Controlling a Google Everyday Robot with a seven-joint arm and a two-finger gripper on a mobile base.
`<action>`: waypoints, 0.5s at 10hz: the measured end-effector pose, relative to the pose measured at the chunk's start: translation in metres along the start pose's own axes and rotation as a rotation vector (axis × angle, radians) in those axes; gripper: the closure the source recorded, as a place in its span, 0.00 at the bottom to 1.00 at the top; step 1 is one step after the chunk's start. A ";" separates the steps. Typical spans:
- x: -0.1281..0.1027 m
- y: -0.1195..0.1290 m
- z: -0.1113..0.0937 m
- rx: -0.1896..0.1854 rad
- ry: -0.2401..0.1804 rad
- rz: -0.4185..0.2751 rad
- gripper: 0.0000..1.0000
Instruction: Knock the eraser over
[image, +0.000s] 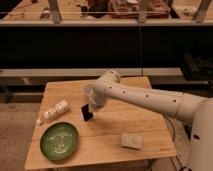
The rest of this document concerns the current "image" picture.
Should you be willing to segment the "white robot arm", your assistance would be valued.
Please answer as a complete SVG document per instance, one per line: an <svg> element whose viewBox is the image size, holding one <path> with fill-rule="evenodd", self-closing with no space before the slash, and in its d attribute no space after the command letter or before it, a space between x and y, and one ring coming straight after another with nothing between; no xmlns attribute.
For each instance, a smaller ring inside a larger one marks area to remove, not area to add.
<svg viewBox="0 0 213 171"><path fill-rule="evenodd" d="M121 100L192 126L188 171L213 171L213 98L184 92L122 84L116 70L108 70L83 87L90 112L103 108L108 99Z"/></svg>

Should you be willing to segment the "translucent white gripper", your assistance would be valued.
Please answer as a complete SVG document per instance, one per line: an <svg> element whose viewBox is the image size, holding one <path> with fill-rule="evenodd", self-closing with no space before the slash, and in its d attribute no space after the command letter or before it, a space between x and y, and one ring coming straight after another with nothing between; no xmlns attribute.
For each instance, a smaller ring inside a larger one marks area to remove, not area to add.
<svg viewBox="0 0 213 171"><path fill-rule="evenodd" d="M82 92L88 99L90 110L99 110L103 108L107 102L105 97L94 92L92 84L85 84L82 88Z"/></svg>

